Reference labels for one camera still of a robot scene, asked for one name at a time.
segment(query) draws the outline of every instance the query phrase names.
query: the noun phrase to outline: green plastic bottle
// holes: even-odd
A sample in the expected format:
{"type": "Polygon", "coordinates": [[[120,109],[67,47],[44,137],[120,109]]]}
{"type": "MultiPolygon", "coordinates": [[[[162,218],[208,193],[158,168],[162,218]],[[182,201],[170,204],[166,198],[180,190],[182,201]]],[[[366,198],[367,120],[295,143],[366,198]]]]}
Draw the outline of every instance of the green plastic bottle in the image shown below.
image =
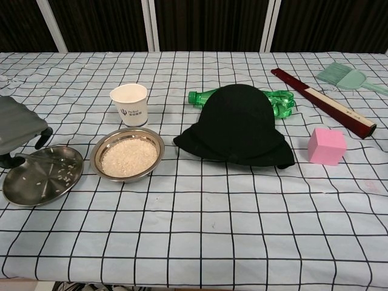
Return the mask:
{"type": "MultiPolygon", "coordinates": [[[[206,92],[189,92],[189,104],[194,105],[205,105],[206,101],[210,96],[216,92],[218,89],[213,89],[206,92]]],[[[273,113],[275,118],[286,118],[292,114],[292,107],[295,106],[295,101],[293,100],[293,93],[285,90],[280,91],[263,91],[262,92],[267,96],[271,102],[273,113]]]]}

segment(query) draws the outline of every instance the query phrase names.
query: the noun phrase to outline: white paper cup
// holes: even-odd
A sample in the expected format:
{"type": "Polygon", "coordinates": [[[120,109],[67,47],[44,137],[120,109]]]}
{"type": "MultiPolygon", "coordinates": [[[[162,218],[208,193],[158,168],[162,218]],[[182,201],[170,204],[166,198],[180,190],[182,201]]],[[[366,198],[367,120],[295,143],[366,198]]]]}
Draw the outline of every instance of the white paper cup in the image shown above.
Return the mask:
{"type": "Polygon", "coordinates": [[[126,84],[113,89],[109,95],[126,126],[147,123],[147,88],[139,84],[126,84]]]}

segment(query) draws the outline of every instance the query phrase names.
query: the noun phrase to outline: dustpan handle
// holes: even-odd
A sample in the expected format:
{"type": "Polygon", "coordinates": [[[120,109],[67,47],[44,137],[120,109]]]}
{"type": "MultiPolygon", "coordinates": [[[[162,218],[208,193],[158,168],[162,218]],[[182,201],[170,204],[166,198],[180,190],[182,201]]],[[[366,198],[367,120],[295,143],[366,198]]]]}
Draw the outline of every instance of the dustpan handle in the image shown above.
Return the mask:
{"type": "Polygon", "coordinates": [[[388,96],[388,89],[382,86],[365,82],[362,87],[388,96]]]}

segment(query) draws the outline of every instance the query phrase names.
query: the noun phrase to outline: uncooked rice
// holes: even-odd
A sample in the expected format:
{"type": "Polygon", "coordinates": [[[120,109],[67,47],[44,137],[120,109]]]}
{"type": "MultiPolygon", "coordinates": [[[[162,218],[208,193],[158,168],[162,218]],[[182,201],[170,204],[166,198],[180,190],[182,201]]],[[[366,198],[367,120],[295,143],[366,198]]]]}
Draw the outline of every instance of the uncooked rice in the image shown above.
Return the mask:
{"type": "Polygon", "coordinates": [[[158,158],[155,146],[141,139],[125,139],[115,144],[102,157],[102,170],[111,177],[137,175],[158,158]]]}

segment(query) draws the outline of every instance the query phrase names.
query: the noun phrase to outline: checkered tablecloth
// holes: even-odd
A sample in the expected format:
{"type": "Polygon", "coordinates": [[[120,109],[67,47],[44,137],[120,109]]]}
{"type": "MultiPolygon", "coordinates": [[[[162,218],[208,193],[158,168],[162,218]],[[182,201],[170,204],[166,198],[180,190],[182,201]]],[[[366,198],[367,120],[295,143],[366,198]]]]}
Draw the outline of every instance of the checkered tablecloth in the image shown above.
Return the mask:
{"type": "MultiPolygon", "coordinates": [[[[9,95],[54,129],[49,145],[82,153],[72,191],[42,207],[0,197],[1,277],[241,290],[388,288],[388,97],[344,91],[314,76],[332,61],[352,64],[388,85],[387,55],[346,53],[0,54],[0,95],[9,95]],[[276,128],[297,163],[285,170],[201,160],[172,139],[196,122],[191,90],[236,82],[290,89],[280,67],[377,124],[360,140],[295,93],[296,108],[276,128]],[[138,82],[149,90],[148,128],[166,153],[134,184],[95,175],[93,145],[123,128],[109,92],[138,82]],[[344,132],[336,167],[307,162],[317,127],[344,132]]],[[[34,151],[35,140],[17,149],[34,151]]],[[[0,183],[7,171],[0,172],[0,183]]]]}

